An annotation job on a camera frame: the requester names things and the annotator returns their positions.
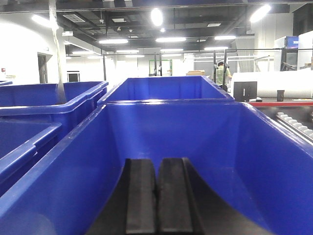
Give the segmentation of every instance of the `cardboard box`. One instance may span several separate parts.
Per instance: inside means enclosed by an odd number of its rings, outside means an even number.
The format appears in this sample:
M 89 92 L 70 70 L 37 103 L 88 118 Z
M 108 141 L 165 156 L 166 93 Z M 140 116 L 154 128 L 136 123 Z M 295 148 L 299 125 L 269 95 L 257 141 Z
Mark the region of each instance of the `cardboard box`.
M 200 75 L 200 76 L 204 76 L 205 71 L 204 70 L 191 70 L 188 73 L 186 73 L 186 75 Z

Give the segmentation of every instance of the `red table edge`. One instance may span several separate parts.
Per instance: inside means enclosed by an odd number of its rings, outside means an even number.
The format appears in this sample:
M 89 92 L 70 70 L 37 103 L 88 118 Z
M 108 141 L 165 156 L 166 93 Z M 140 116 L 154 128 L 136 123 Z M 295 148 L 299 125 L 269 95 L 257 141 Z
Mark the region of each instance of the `red table edge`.
M 313 102 L 248 102 L 254 107 L 274 107 L 274 106 L 313 106 Z

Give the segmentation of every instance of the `monitor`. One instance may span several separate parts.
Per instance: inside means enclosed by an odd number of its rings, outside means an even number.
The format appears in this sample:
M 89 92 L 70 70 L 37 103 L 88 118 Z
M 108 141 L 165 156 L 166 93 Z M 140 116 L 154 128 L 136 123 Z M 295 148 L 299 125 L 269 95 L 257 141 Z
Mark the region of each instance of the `monitor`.
M 234 98 L 239 102 L 247 102 L 256 99 L 258 82 L 234 82 Z

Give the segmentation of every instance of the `worker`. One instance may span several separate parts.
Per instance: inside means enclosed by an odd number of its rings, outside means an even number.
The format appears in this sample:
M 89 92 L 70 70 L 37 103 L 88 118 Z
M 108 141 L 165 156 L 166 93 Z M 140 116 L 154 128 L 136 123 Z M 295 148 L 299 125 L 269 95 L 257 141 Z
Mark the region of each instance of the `worker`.
M 219 62 L 218 67 L 216 68 L 216 84 L 223 89 L 223 72 L 224 72 L 224 63 Z M 226 69 L 226 79 L 231 79 L 232 75 L 230 74 L 229 68 Z

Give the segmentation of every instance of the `doorway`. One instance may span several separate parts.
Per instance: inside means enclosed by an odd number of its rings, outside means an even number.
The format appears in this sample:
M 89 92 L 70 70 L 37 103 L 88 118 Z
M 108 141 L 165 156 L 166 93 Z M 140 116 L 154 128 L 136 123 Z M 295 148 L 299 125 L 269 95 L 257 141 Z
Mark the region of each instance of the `doorway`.
M 38 54 L 38 68 L 40 83 L 48 83 L 47 58 L 45 55 Z

